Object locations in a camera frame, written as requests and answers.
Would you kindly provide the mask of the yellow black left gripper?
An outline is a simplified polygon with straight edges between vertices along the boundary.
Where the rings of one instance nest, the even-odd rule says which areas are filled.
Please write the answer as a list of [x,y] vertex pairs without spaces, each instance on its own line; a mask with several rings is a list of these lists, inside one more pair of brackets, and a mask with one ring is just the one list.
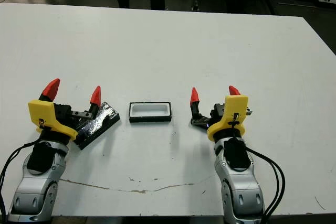
[[101,106],[101,87],[97,86],[90,99],[89,112],[73,111],[71,106],[53,103],[60,79],[56,78],[44,88],[38,100],[28,103],[31,121],[37,126],[37,131],[42,130],[61,133],[75,140],[78,132],[77,124],[80,119],[92,120],[92,115],[97,114]]

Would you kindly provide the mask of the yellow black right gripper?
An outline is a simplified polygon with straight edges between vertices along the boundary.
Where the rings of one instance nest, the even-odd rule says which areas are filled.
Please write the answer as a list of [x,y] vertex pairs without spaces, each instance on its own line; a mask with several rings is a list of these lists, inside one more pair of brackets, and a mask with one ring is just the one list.
[[[222,118],[207,129],[207,137],[210,141],[215,140],[215,133],[225,129],[236,129],[241,135],[245,134],[243,121],[247,116],[248,96],[240,95],[240,91],[234,86],[228,88],[230,95],[225,97]],[[198,108],[199,102],[197,89],[193,87],[190,100],[192,118],[201,117]]]

